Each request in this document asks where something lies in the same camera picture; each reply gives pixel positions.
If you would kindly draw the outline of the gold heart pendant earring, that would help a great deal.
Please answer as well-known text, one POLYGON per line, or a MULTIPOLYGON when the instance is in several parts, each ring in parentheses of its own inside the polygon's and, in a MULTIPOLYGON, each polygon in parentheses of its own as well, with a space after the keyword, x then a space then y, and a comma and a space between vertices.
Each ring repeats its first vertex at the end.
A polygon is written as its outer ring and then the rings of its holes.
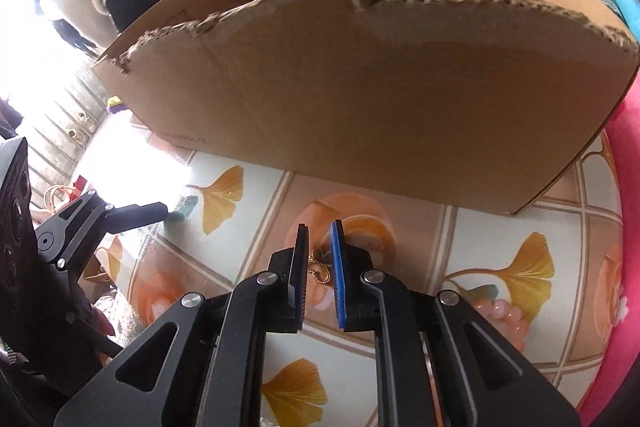
POLYGON ((332 256, 329 251, 316 248, 308 258, 308 273, 320 285, 331 285, 333 277, 332 256))

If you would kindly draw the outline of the pink floral bed quilt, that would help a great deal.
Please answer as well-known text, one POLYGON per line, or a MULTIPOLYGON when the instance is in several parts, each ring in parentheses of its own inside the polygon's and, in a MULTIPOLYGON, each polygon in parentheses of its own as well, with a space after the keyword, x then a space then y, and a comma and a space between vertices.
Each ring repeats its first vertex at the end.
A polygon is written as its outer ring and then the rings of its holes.
POLYGON ((623 211, 622 245, 612 251, 612 327, 599 372, 578 414, 584 426, 639 424, 639 83, 605 128, 623 211))

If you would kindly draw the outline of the brown cardboard box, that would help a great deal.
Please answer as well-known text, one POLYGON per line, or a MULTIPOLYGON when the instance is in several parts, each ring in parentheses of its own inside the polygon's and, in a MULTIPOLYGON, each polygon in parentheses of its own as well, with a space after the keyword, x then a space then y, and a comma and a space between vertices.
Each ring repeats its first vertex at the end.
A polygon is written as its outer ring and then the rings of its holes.
POLYGON ((94 70, 172 144, 515 215, 638 68, 600 0, 162 0, 94 70))

